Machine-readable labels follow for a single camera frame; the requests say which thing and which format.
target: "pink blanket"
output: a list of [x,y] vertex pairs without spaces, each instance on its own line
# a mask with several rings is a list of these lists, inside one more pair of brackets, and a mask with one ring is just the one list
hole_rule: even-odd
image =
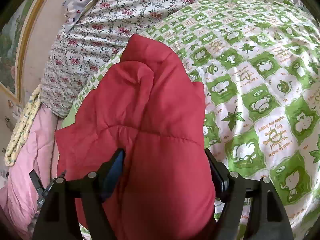
[[22,147],[17,162],[9,169],[7,184],[0,189],[0,205],[5,215],[22,239],[30,239],[28,225],[36,214],[38,193],[36,192],[29,172],[33,169],[46,187],[51,180],[51,166],[55,166],[52,175],[56,175],[57,156],[53,158],[54,133],[58,117],[45,105],[40,109],[32,124],[28,140]]

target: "green checkered blanket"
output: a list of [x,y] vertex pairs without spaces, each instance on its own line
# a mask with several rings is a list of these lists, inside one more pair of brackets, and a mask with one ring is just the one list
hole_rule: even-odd
[[[269,177],[296,239],[320,214],[320,36],[313,17],[287,0],[201,0],[141,35],[173,49],[205,84],[205,147],[230,171]],[[122,52],[94,75],[63,126]],[[218,219],[223,203],[216,201]],[[241,239],[250,199],[244,203]]]

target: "bed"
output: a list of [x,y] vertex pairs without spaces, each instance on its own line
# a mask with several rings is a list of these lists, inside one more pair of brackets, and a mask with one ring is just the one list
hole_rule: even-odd
[[[230,171],[269,177],[295,238],[302,239],[320,212],[320,41],[302,3],[99,0],[70,32],[61,29],[45,69],[41,101],[65,118],[62,127],[74,123],[85,96],[119,62],[133,33],[168,45],[190,79],[205,84],[205,146]],[[218,219],[223,204],[216,200],[215,206]],[[237,239],[249,210],[250,199]]]

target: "red jacket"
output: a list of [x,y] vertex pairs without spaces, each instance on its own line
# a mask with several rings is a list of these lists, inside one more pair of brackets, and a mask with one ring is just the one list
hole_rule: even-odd
[[178,56],[133,35],[76,122],[56,132],[58,174],[66,169],[67,180],[83,178],[123,148],[122,177],[103,204],[118,240],[203,239],[215,199],[204,111],[203,84],[190,81]]

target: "bolt head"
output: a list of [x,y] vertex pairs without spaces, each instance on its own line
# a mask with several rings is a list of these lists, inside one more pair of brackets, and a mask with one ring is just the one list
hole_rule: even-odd
[[262,180],[264,183],[270,183],[270,179],[267,177],[263,177]]
[[239,176],[239,173],[236,171],[232,171],[232,172],[230,172],[230,176],[233,178],[237,178]]
[[57,180],[56,180],[56,182],[57,182],[58,184],[61,184],[63,181],[64,181],[64,179],[63,179],[62,177],[57,178]]
[[96,176],[97,176],[97,173],[94,172],[94,171],[92,171],[92,172],[90,172],[90,173],[88,174],[88,177],[89,177],[90,179],[93,179],[93,178],[95,178]]

